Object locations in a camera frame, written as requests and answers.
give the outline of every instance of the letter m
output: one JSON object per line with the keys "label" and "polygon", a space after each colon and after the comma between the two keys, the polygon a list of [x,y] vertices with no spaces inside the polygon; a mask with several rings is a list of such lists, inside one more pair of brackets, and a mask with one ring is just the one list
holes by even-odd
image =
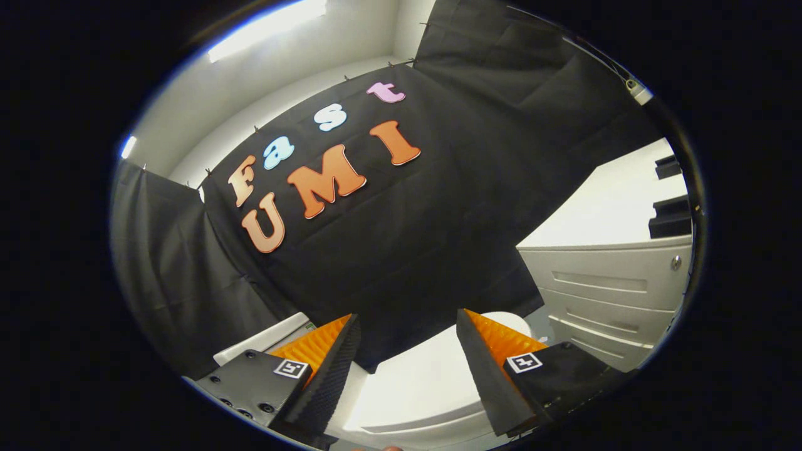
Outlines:
{"label": "letter m", "polygon": [[322,173],[301,166],[287,177],[287,183],[294,185],[301,195],[303,205],[306,207],[304,212],[306,219],[318,216],[326,207],[315,194],[330,204],[334,203],[335,181],[339,187],[337,194],[340,196],[347,196],[367,183],[367,179],[357,174],[351,167],[346,159],[346,146],[342,144],[335,145],[323,153]]}

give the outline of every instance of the orange letter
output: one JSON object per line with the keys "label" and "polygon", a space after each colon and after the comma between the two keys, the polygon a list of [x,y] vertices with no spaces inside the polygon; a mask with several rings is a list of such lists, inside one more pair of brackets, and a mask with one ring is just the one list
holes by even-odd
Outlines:
{"label": "orange letter", "polygon": [[335,180],[339,186],[340,196],[347,196],[367,183],[367,179],[357,174],[351,167],[346,159],[346,146],[342,144],[335,145],[323,153],[322,174],[301,166],[287,177],[287,182],[295,185],[301,194],[301,200],[306,207],[303,214],[306,219],[318,216],[325,208],[323,202],[315,199],[315,194],[330,204],[334,203]]}
{"label": "orange letter", "polygon": [[253,186],[248,185],[249,181],[253,181],[253,169],[250,168],[253,163],[256,163],[256,157],[248,155],[248,158],[245,158],[240,167],[229,177],[229,185],[234,187],[234,193],[237,195],[238,207],[241,207],[253,192]]}
{"label": "orange letter", "polygon": [[399,123],[388,120],[371,128],[371,136],[378,136],[393,156],[395,166],[409,163],[420,155],[420,149],[409,145],[398,130]]}
{"label": "orange letter", "polygon": [[284,241],[284,222],[282,216],[278,214],[276,203],[273,199],[276,197],[273,193],[267,193],[259,202],[259,208],[267,213],[267,218],[273,223],[273,234],[266,237],[264,232],[256,220],[257,212],[252,209],[242,218],[242,227],[248,230],[248,235],[251,237],[253,245],[263,254],[269,254],[276,250],[278,245]]}

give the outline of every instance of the letter s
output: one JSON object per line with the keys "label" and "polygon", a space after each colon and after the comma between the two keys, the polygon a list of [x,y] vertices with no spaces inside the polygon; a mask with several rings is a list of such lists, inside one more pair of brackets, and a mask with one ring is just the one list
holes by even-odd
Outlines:
{"label": "letter s", "polygon": [[320,124],[324,132],[337,128],[346,121],[348,115],[342,110],[341,104],[331,104],[314,114],[314,121]]}

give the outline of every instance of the ceiling light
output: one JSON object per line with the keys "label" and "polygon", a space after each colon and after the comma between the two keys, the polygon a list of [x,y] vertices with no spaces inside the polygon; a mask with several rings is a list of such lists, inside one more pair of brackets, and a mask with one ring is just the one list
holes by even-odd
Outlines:
{"label": "ceiling light", "polygon": [[134,148],[134,144],[136,144],[136,138],[134,136],[131,136],[127,141],[125,141],[125,147],[123,147],[122,155],[123,159],[126,159],[129,155],[131,155],[131,149]]}
{"label": "ceiling light", "polygon": [[291,30],[294,26],[320,17],[326,13],[326,0],[301,0],[292,5],[255,18],[209,50],[209,60],[215,61],[229,56],[269,36]]}

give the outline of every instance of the pink letter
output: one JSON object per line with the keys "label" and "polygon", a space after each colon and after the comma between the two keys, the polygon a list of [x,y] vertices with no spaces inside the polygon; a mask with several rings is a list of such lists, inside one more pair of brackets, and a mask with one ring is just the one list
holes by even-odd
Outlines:
{"label": "pink letter", "polygon": [[395,87],[395,85],[393,83],[384,84],[378,82],[373,86],[371,86],[371,89],[368,89],[367,93],[376,94],[376,97],[379,97],[383,102],[387,102],[389,104],[400,102],[401,100],[403,100],[404,97],[407,96],[403,92],[395,94],[393,91],[390,91],[391,87]]}

